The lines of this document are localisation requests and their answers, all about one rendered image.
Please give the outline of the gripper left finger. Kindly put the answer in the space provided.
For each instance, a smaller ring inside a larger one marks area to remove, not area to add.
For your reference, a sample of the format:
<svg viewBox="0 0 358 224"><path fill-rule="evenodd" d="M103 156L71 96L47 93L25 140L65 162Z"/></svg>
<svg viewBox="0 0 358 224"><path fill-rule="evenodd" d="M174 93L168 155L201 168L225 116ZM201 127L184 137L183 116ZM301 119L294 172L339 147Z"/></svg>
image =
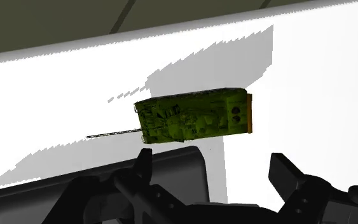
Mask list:
<svg viewBox="0 0 358 224"><path fill-rule="evenodd" d="M97 176L74 178L41 224L102 224L100 206L93 197L117 193L113 218L121 224L195 224L196 207L187 206L160 185L150 185L152 150L144 148L131 168L114 171L101 181Z"/></svg>

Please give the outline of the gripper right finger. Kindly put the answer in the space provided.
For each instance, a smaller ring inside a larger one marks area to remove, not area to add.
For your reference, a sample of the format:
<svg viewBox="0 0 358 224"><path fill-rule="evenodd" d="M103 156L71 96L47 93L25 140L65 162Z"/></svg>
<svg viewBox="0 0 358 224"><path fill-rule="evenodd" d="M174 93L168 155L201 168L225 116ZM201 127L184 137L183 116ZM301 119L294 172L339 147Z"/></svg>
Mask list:
<svg viewBox="0 0 358 224"><path fill-rule="evenodd" d="M358 185L341 191L282 153L271 154L268 179L284 201L279 214L287 224L358 224Z"/></svg>

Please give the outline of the dark grey rounded box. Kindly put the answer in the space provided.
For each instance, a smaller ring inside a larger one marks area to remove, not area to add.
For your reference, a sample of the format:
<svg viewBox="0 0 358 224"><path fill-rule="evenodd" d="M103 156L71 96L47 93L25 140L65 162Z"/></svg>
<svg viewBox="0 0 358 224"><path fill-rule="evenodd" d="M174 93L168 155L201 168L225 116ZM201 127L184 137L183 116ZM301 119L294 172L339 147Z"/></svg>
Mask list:
<svg viewBox="0 0 358 224"><path fill-rule="evenodd" d="M152 185L160 185L184 204L209 201L205 160L196 146L157 153L152 159ZM134 163L131 159L2 188L0 224L42 224L72 179L78 176L98 176L105 180L114 171L131 168Z"/></svg>

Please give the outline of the green toy tank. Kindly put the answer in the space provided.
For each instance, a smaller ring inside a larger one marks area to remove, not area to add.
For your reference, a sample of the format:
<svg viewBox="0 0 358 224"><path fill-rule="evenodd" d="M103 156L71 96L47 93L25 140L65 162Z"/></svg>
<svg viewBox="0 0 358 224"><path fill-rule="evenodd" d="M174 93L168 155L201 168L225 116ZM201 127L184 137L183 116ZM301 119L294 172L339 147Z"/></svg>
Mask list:
<svg viewBox="0 0 358 224"><path fill-rule="evenodd" d="M252 133L252 94L244 88L152 97L134 109L145 144Z"/></svg>

